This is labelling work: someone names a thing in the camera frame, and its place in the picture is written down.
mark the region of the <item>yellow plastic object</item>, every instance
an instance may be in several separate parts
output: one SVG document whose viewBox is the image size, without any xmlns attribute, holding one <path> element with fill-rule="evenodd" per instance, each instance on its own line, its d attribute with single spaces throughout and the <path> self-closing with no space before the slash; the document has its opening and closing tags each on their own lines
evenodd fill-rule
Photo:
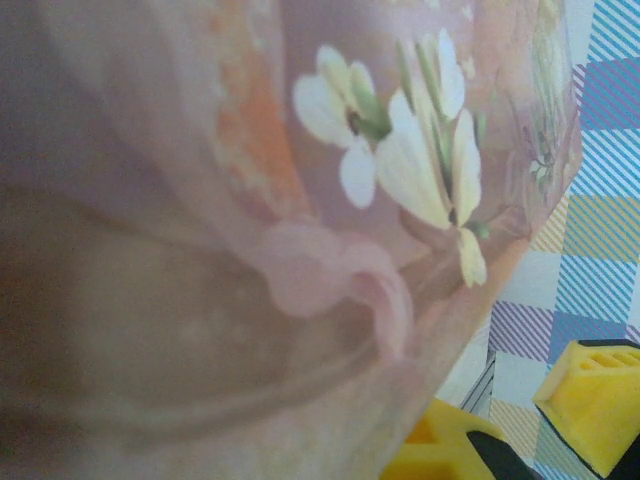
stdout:
<svg viewBox="0 0 640 480">
<path fill-rule="evenodd" d="M 640 435 L 640 349 L 595 343 L 571 342 L 533 401 L 606 478 Z"/>
<path fill-rule="evenodd" d="M 470 431 L 504 439 L 495 425 L 434 399 L 380 480 L 494 480 L 467 437 Z"/>
</svg>

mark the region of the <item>purple striped pattern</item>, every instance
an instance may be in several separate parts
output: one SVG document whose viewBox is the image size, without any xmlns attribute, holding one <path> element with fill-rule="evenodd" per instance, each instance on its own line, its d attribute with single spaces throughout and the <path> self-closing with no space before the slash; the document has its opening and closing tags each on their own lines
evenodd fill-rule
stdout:
<svg viewBox="0 0 640 480">
<path fill-rule="evenodd" d="M 496 302 L 491 312 L 489 348 L 546 362 L 552 321 L 551 310 Z"/>
<path fill-rule="evenodd" d="M 589 63 L 581 79 L 584 130 L 640 128 L 640 58 Z"/>
<path fill-rule="evenodd" d="M 627 325 L 627 335 L 625 338 L 640 345 L 640 328 Z"/>
</svg>

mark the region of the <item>green leaf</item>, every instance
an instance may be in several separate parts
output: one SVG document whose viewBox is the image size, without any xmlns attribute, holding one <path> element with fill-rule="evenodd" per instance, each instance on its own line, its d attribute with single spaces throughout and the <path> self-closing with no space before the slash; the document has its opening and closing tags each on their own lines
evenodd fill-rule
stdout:
<svg viewBox="0 0 640 480">
<path fill-rule="evenodd" d="M 418 63 L 420 64 L 420 70 L 424 77 L 425 84 L 427 85 L 427 91 L 431 97 L 431 101 L 436 106 L 439 113 L 442 113 L 440 107 L 440 89 L 438 88 L 438 81 L 436 80 L 436 73 L 433 66 L 429 64 L 427 55 L 422 48 L 422 45 L 416 43 L 416 53 L 418 55 Z"/>
<path fill-rule="evenodd" d="M 380 128 L 388 128 L 391 131 L 391 120 L 389 114 L 378 100 L 378 97 L 362 87 L 362 85 L 352 82 L 351 90 L 358 102 L 358 107 L 368 121 L 379 125 Z"/>
<path fill-rule="evenodd" d="M 414 110 L 413 107 L 413 94 L 411 92 L 411 74 L 409 73 L 409 65 L 407 64 L 407 57 L 404 54 L 404 49 L 400 41 L 396 42 L 396 54 L 398 55 L 398 66 L 400 67 L 400 82 L 402 84 L 402 90 L 405 97 L 409 102 L 409 107 Z"/>
<path fill-rule="evenodd" d="M 365 118 L 355 117 L 353 124 L 358 129 L 358 132 L 362 133 L 369 140 L 379 142 L 383 140 L 389 133 L 391 133 L 391 127 L 385 125 L 378 125 L 375 122 L 367 120 Z"/>
<path fill-rule="evenodd" d="M 440 164 L 440 170 L 442 170 L 442 178 L 444 179 L 444 186 L 447 189 L 449 197 L 453 195 L 453 165 L 452 165 L 452 139 L 451 134 L 438 128 L 434 122 L 431 125 L 431 136 L 436 144 L 436 154 L 438 155 L 437 161 Z"/>
<path fill-rule="evenodd" d="M 551 185 L 553 182 L 553 168 L 549 168 L 544 176 L 544 182 L 546 185 Z"/>
<path fill-rule="evenodd" d="M 544 188 L 546 186 L 545 178 L 547 178 L 546 175 L 540 175 L 538 177 L 537 183 L 538 183 L 538 190 L 540 190 L 540 193 L 544 193 Z"/>
<path fill-rule="evenodd" d="M 482 222 L 469 222 L 466 227 L 471 230 L 476 237 L 486 240 L 491 236 L 489 224 Z"/>
<path fill-rule="evenodd" d="M 540 167 L 536 172 L 536 181 L 540 182 L 541 180 L 544 180 L 544 177 L 546 174 L 547 174 L 547 169 L 544 167 Z"/>
<path fill-rule="evenodd" d="M 487 115 L 485 113 L 477 113 L 474 115 L 473 127 L 476 136 L 476 145 L 480 148 L 487 134 Z"/>
</svg>

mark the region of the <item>plaid fabric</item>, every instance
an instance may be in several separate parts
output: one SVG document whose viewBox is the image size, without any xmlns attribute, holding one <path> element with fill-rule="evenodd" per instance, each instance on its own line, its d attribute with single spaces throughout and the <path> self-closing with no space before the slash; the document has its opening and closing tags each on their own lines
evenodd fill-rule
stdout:
<svg viewBox="0 0 640 480">
<path fill-rule="evenodd" d="M 589 3 L 568 0 L 568 15 Z M 583 166 L 495 304 L 489 339 L 490 419 L 547 479 L 594 478 L 531 403 L 551 366 L 573 339 L 640 341 L 640 2 L 595 0 L 580 60 Z"/>
</svg>

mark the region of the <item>flower petal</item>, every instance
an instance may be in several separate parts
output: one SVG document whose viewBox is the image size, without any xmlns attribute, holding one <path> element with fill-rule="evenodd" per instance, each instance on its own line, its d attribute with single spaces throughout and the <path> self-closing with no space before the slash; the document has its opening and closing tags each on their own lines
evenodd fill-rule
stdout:
<svg viewBox="0 0 640 480">
<path fill-rule="evenodd" d="M 293 87 L 293 107 L 302 125 L 319 140 L 342 148 L 353 142 L 345 105 L 323 77 L 298 79 Z"/>
<path fill-rule="evenodd" d="M 464 75 L 456 60 L 456 48 L 443 28 L 438 35 L 438 62 L 440 69 L 440 107 L 449 119 L 458 115 L 465 98 Z"/>
<path fill-rule="evenodd" d="M 462 13 L 467 20 L 470 22 L 473 21 L 473 10 L 471 10 L 471 5 L 467 4 L 460 9 L 460 13 Z"/>
<path fill-rule="evenodd" d="M 376 151 L 380 184 L 393 200 L 422 221 L 449 228 L 449 212 L 438 190 L 422 129 L 402 90 L 391 98 L 389 113 L 393 131 Z"/>
<path fill-rule="evenodd" d="M 351 82 L 372 94 L 375 94 L 373 79 L 369 73 L 369 69 L 362 62 L 353 62 L 351 64 Z"/>
<path fill-rule="evenodd" d="M 416 45 L 416 55 L 431 101 L 434 105 L 437 105 L 438 110 L 441 110 L 440 97 L 442 88 L 439 80 L 438 46 L 433 35 L 425 35 Z"/>
<path fill-rule="evenodd" d="M 460 267 L 467 287 L 483 285 L 487 281 L 487 264 L 482 256 L 478 239 L 468 228 L 459 229 Z"/>
<path fill-rule="evenodd" d="M 476 146 L 473 119 L 465 108 L 453 137 L 453 205 L 458 226 L 469 221 L 480 203 L 480 152 Z"/>
<path fill-rule="evenodd" d="M 416 117 L 420 122 L 422 135 L 426 139 L 427 148 L 429 149 L 429 158 L 431 159 L 438 192 L 440 193 L 440 198 L 442 199 L 442 203 L 444 204 L 445 209 L 447 211 L 450 211 L 452 206 L 451 200 L 449 199 L 449 194 L 447 193 L 447 188 L 445 187 L 444 177 L 442 174 L 442 166 L 438 161 L 436 139 L 433 138 L 434 133 L 438 133 L 440 131 L 435 106 L 433 105 L 431 97 L 427 92 L 427 87 L 422 80 L 414 78 L 411 85 Z"/>
<path fill-rule="evenodd" d="M 366 140 L 357 139 L 342 158 L 340 184 L 355 207 L 364 209 L 373 202 L 376 191 L 376 166 Z"/>
<path fill-rule="evenodd" d="M 473 80 L 476 78 L 476 64 L 473 61 L 473 55 L 469 55 L 466 60 L 463 60 L 460 67 L 467 77 L 467 80 Z"/>
<path fill-rule="evenodd" d="M 322 45 L 316 55 L 316 69 L 342 101 L 352 106 L 351 71 L 342 54 L 329 45 Z"/>
</svg>

